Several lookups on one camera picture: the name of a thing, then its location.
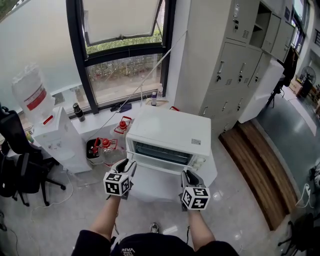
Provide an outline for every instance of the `oven window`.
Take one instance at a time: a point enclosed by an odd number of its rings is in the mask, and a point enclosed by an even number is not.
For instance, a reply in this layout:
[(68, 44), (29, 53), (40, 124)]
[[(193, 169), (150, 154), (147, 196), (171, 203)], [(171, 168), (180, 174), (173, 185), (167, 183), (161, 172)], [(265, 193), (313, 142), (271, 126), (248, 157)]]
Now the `oven window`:
[(141, 142), (134, 142), (135, 152), (148, 157), (153, 157), (168, 162), (188, 165), (192, 158), (191, 154), (166, 149), (159, 146), (152, 146)]

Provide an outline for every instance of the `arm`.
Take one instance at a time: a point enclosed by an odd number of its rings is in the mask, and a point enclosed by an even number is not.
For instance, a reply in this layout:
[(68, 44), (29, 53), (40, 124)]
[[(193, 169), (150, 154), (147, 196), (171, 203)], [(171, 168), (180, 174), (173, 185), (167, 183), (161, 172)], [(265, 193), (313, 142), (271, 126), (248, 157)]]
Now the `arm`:
[(116, 216), (121, 197), (112, 195), (105, 203), (103, 209), (90, 227), (90, 231), (102, 235), (109, 241), (115, 226)]
[(216, 240), (214, 234), (202, 218), (200, 211), (189, 210), (188, 218), (194, 251)]

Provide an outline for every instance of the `gray floor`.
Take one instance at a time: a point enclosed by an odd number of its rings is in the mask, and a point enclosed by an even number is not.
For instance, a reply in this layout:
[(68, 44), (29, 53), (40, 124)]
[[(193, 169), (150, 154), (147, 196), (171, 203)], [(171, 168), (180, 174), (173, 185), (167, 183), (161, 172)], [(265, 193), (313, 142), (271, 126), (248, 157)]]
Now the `gray floor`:
[[(212, 199), (203, 212), (205, 221), (217, 240), (229, 242), (241, 256), (277, 256), (284, 247), (277, 247), (278, 241), (288, 234), (287, 222), (270, 232), (264, 216), (247, 183), (222, 144), (212, 141), (213, 156), (218, 176), (210, 186)], [(41, 193), (28, 195), (30, 207), (20, 200), (0, 198), (4, 222), (18, 237), (20, 256), (37, 256), (38, 246), (42, 256), (69, 256), (79, 231), (87, 229), (105, 203), (102, 179), (103, 167), (92, 172), (70, 175), (74, 187), (69, 200), (43, 206)], [(72, 192), (66, 173), (57, 167), (51, 173), (57, 181), (67, 184), (66, 191), (54, 185), (47, 185), (50, 203), (60, 202)], [(134, 197), (122, 201), (116, 224), (120, 233), (145, 233), (150, 223), (158, 222), (166, 234), (178, 236), (186, 241), (187, 214), (181, 212), (177, 203), (145, 203)], [(11, 232), (0, 231), (0, 246), (8, 256), (16, 254), (16, 238)]]
[[(306, 102), (302, 105), (317, 126), (316, 136), (292, 104), (279, 94), (275, 96), (274, 108), (271, 104), (256, 118), (283, 156), (301, 193), (305, 183), (315, 189), (309, 181), (309, 169), (320, 159), (320, 122)], [(319, 208), (319, 198), (311, 200)]]

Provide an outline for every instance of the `black thermos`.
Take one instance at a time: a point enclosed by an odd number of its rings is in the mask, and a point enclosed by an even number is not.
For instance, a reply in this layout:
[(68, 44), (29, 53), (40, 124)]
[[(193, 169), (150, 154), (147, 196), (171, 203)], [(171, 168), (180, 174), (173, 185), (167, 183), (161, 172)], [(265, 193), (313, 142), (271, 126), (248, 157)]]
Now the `black thermos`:
[(82, 112), (82, 109), (79, 107), (78, 103), (73, 104), (73, 111), (75, 113), (75, 116), (79, 118), (80, 122), (83, 122), (86, 120), (84, 113)]

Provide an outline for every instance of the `cabinet door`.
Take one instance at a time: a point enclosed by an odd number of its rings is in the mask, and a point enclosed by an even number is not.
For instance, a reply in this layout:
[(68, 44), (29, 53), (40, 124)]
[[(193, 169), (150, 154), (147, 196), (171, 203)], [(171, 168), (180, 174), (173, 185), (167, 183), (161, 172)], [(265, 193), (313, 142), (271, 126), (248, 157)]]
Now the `cabinet door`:
[(259, 8), (259, 0), (232, 0), (226, 37), (249, 43)]
[(244, 63), (246, 47), (226, 42), (220, 62), (210, 83), (210, 90), (230, 88), (238, 84), (239, 72)]
[(256, 69), (253, 73), (253, 77), (248, 85), (250, 89), (255, 88), (258, 86), (260, 80), (264, 77), (267, 68), (269, 67), (271, 60), (271, 55), (267, 53), (263, 53), (258, 65), (256, 66)]
[(266, 31), (266, 35), (263, 41), (263, 45), (261, 47), (261, 49), (265, 50), (268, 53), (271, 53), (272, 47), (274, 46), (280, 23), (281, 23), (281, 18), (272, 14), (270, 17), (268, 29)]
[(218, 137), (220, 134), (232, 129), (238, 121), (237, 116), (229, 116), (227, 118), (215, 120), (211, 122), (212, 136)]
[(249, 91), (247, 87), (208, 91), (202, 116), (214, 121), (236, 115), (243, 108)]
[(285, 20), (281, 21), (274, 46), (271, 51), (271, 54), (281, 62), (285, 62), (286, 60), (294, 31), (295, 28), (291, 24)]
[(262, 51), (251, 48), (244, 49), (244, 59), (238, 74), (238, 85), (247, 87), (257, 68)]

